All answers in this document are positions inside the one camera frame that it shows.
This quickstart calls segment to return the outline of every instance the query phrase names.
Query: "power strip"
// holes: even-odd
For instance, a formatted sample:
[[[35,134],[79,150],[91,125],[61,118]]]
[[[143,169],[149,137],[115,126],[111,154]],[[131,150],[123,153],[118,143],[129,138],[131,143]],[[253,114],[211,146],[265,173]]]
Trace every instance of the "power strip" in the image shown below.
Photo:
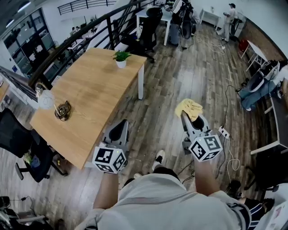
[[[229,138],[230,134],[224,129],[222,126],[219,127],[218,131],[221,133],[222,136],[224,136],[226,139]]]

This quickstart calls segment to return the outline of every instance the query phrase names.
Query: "yellow cloth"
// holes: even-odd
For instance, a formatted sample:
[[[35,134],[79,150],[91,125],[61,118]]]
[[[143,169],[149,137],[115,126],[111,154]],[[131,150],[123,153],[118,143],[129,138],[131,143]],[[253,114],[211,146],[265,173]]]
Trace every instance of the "yellow cloth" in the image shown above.
[[[186,98],[183,101],[181,101],[179,105],[177,105],[175,109],[175,114],[178,117],[181,117],[181,113],[182,111],[184,111],[188,114],[191,121],[195,121],[198,118],[199,113],[201,114],[203,113],[202,108],[203,107],[199,105],[198,103],[196,103],[195,101],[189,98]]]

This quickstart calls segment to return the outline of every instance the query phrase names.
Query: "white cable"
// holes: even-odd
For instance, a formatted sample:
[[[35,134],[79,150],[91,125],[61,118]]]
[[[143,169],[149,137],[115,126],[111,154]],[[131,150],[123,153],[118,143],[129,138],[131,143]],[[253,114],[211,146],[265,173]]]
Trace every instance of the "white cable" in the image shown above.
[[[203,40],[202,40],[200,37],[198,37],[196,34],[195,34],[194,36],[197,38],[197,39],[196,39],[197,42],[200,43],[200,42],[203,41]],[[207,43],[207,42],[204,42],[204,43],[205,43],[205,45],[206,45],[212,52],[219,53],[219,54],[221,54],[221,55],[225,55],[225,52],[222,51],[222,45],[215,45],[215,44],[213,44],[213,43]],[[216,50],[213,50],[213,48],[211,48],[210,46],[219,48],[219,49],[221,50],[221,52],[216,51]]]
[[[232,155],[232,153],[231,153],[231,151],[230,151],[230,137],[228,138],[228,150],[229,150],[229,153],[230,153],[230,155],[231,155],[231,157],[232,157],[232,159],[229,160],[228,163],[227,163],[227,173],[228,173],[228,176],[229,176],[229,181],[230,181],[230,183],[231,183],[231,178],[230,178],[229,170],[228,170],[229,162],[232,161],[232,169],[233,169],[234,171],[237,171],[237,170],[239,169],[239,167],[240,167],[240,160],[237,159],[237,158],[234,158],[233,155]],[[236,161],[239,162],[239,163],[238,163],[238,167],[237,167],[236,169],[234,168],[234,165],[233,165],[234,160],[236,160]]]

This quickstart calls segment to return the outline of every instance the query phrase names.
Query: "white pot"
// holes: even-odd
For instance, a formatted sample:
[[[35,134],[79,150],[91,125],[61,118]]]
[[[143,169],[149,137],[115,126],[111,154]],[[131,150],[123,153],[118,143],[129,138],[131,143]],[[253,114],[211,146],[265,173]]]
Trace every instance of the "white pot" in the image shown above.
[[[118,65],[118,67],[119,67],[120,69],[123,69],[123,68],[125,68],[125,66],[126,66],[126,61],[127,61],[127,60],[122,61],[122,62],[117,62],[117,61],[116,61],[116,63],[117,63],[117,65]]]

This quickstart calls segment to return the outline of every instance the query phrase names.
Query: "white sneaker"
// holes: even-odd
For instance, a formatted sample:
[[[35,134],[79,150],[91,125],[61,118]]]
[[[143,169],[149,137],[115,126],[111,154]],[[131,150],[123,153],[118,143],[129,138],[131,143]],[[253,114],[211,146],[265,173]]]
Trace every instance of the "white sneaker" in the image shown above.
[[[140,173],[135,173],[134,176],[133,176],[134,179],[137,179],[139,177],[142,177],[142,175]]]
[[[155,161],[153,163],[152,166],[152,170],[154,171],[155,167],[159,164],[163,165],[164,163],[164,159],[165,159],[165,151],[164,150],[160,150],[157,154],[156,154],[156,158]]]

